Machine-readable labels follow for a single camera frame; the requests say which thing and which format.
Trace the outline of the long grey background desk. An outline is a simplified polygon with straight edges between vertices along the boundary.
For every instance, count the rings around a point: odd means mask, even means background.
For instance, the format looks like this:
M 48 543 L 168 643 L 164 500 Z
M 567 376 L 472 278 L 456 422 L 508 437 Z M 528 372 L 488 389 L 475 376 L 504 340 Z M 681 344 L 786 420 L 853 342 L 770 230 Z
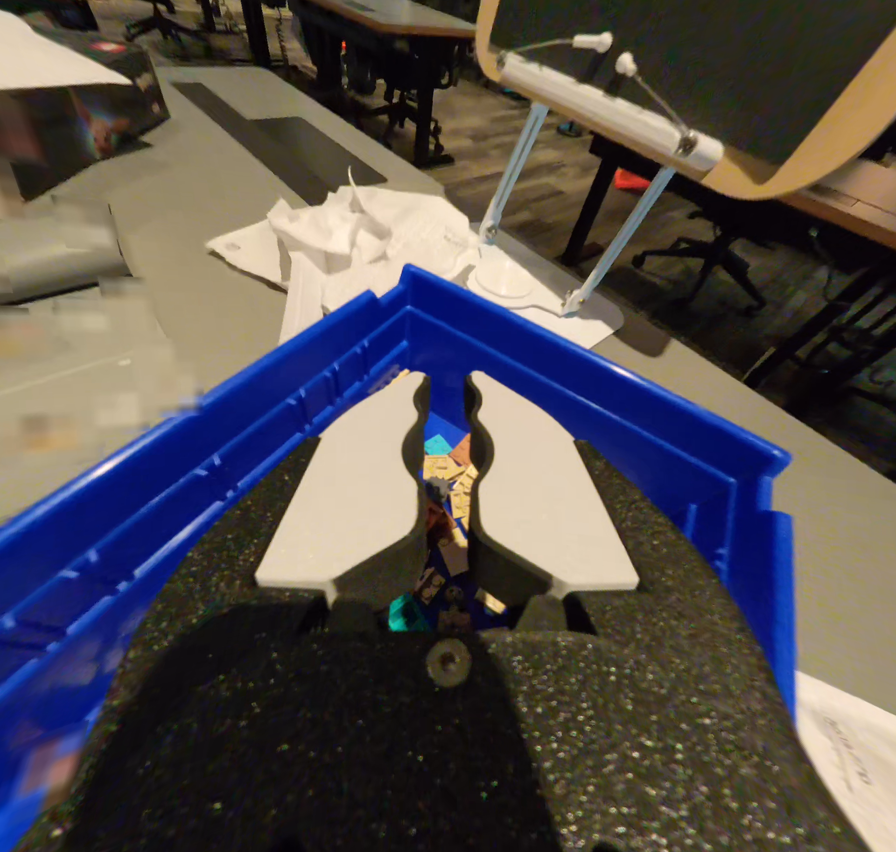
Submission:
M 395 128 L 404 121 L 416 126 L 412 163 L 421 169 L 454 163 L 441 141 L 434 118 L 434 93 L 454 84 L 456 57 L 472 43 L 475 27 L 460 18 L 412 0 L 287 0 L 297 5 L 298 17 L 319 32 L 322 70 L 315 92 L 343 113 L 360 102 L 350 99 L 342 85 L 342 44 L 364 50 L 376 67 L 385 69 L 386 90 L 392 99 L 369 111 L 386 115 Z M 263 29 L 262 0 L 241 0 L 254 63 L 271 67 Z

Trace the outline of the pile of toy bricks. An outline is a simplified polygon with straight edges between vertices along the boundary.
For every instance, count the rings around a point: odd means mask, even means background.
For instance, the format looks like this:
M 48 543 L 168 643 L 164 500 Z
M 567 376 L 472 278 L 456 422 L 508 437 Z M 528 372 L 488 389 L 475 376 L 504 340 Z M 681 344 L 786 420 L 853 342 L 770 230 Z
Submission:
M 511 609 L 476 583 L 469 564 L 477 477 L 469 431 L 431 413 L 423 438 L 427 558 L 413 589 L 393 600 L 380 620 L 394 633 L 459 635 L 508 628 Z

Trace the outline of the open instruction booklet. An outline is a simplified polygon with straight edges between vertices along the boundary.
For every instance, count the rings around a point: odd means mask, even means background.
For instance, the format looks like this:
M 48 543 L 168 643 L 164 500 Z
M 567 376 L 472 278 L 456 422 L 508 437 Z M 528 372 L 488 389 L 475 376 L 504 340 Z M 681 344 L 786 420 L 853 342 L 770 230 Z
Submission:
M 51 196 L 1 224 L 1 304 L 17 305 L 131 275 L 112 209 Z

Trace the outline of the crumpled white paper bags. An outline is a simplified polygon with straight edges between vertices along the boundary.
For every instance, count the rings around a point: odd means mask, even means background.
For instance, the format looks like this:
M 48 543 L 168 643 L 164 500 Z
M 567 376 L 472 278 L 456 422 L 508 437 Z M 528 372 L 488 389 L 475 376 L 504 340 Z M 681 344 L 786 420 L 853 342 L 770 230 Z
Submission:
M 479 256 L 469 219 L 443 197 L 358 186 L 351 175 L 321 205 L 279 199 L 261 222 L 206 246 L 286 292 L 280 344 L 367 291 L 385 295 L 408 265 L 452 281 Z

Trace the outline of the blue plastic bin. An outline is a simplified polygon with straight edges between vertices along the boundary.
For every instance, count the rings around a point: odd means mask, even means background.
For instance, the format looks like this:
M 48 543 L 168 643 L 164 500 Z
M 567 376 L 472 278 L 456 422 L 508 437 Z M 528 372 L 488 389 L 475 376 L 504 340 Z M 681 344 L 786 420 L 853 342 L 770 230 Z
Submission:
M 488 373 L 591 443 L 709 561 L 796 713 L 793 532 L 771 508 L 791 455 L 517 314 L 406 267 L 2 526 L 2 850 L 48 791 L 39 750 L 82 750 L 150 603 L 190 547 L 300 443 L 404 367 L 464 419 Z

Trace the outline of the tan wooden table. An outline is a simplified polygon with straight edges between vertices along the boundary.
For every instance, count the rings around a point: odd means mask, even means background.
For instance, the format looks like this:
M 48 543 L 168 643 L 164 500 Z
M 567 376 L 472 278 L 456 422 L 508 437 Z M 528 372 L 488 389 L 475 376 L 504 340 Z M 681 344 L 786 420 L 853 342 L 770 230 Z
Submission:
M 779 201 L 895 249 L 895 168 L 857 158 Z

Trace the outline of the white desk lamp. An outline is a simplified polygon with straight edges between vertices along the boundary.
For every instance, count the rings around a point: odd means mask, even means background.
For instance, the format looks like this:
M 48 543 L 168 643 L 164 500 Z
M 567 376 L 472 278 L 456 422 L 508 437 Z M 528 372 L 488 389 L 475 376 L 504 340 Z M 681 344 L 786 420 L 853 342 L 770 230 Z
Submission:
M 616 58 L 614 78 L 633 81 L 661 113 L 632 104 L 619 95 L 604 92 L 529 58 L 533 51 L 564 44 L 590 51 L 601 60 L 613 44 L 613 35 L 610 32 L 578 34 L 558 41 L 532 43 L 497 56 L 500 82 L 529 96 L 532 106 L 479 224 L 478 255 L 467 286 L 475 294 L 514 310 L 543 329 L 591 348 L 613 335 L 623 321 L 618 309 L 603 299 L 596 304 L 589 303 L 597 287 L 676 173 L 687 168 L 700 176 L 708 174 L 721 161 L 724 148 L 720 141 L 690 128 L 651 90 L 630 52 Z M 533 273 L 533 268 L 521 265 L 497 247 L 502 213 L 551 109 L 604 136 L 638 143 L 661 163 L 655 178 L 588 277 L 564 295 L 551 291 L 546 281 Z

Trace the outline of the dark toy set box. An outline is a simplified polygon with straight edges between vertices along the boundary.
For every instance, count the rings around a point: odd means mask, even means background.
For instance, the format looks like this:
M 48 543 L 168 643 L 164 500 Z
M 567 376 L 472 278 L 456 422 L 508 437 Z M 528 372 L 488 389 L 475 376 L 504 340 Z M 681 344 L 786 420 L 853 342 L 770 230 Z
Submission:
M 140 46 L 98 33 L 29 25 L 133 84 L 2 92 L 2 163 L 9 163 L 10 179 L 25 201 L 132 147 L 169 118 L 160 81 Z

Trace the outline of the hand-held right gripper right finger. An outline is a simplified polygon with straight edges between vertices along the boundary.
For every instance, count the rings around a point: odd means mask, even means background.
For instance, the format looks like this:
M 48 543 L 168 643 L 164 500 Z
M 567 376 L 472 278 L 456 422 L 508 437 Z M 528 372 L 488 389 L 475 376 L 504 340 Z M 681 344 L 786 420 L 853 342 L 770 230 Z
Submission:
M 632 591 L 640 579 L 573 435 L 487 373 L 466 377 L 469 567 L 491 595 Z

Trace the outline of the printed white paper sheet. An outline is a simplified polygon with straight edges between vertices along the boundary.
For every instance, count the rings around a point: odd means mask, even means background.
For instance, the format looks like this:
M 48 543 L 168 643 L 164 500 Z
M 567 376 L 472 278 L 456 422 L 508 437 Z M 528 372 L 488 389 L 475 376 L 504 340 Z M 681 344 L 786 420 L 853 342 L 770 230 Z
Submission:
M 895 849 L 895 716 L 800 671 L 798 737 L 869 848 Z

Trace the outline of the dark panel with wooden edge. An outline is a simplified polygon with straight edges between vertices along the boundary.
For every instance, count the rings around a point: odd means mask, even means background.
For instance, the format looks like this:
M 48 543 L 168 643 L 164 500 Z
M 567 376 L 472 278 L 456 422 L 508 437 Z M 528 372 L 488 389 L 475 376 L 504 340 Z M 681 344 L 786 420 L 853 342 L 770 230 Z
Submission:
M 651 90 L 723 145 L 708 174 L 680 172 L 762 200 L 814 185 L 894 123 L 894 23 L 895 0 L 481 0 L 476 57 L 503 84 L 503 51 L 610 32 L 601 60 L 568 44 L 529 58 L 661 113 L 614 78 L 630 52 Z

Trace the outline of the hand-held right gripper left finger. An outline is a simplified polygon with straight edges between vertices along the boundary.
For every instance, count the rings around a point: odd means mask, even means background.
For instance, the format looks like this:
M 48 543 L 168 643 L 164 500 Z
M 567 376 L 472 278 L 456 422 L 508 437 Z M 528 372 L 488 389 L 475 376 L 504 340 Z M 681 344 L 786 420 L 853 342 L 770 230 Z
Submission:
M 430 379 L 409 373 L 320 436 L 254 574 L 263 589 L 321 592 L 329 604 L 389 604 L 428 557 L 422 479 Z

